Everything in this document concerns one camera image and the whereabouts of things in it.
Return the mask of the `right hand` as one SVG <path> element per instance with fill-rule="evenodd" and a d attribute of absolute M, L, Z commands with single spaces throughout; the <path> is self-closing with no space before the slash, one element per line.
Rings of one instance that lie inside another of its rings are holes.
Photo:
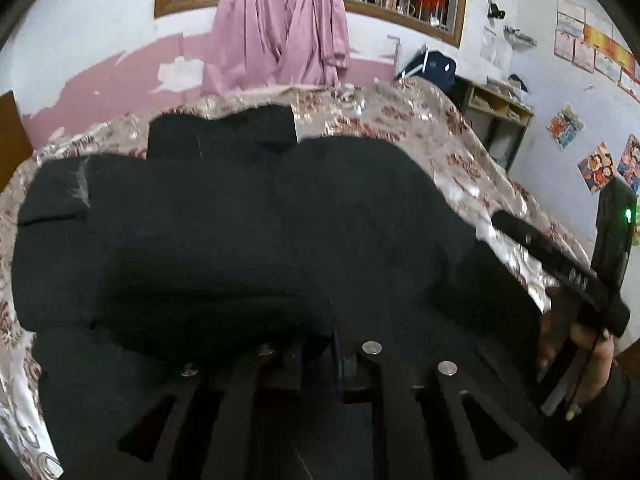
<path fill-rule="evenodd" d="M 608 384 L 615 354 L 615 338 L 607 330 L 592 330 L 576 321 L 575 309 L 558 302 L 540 321 L 538 367 L 548 370 L 566 342 L 577 349 L 577 372 L 567 391 L 571 404 L 596 400 Z"/>

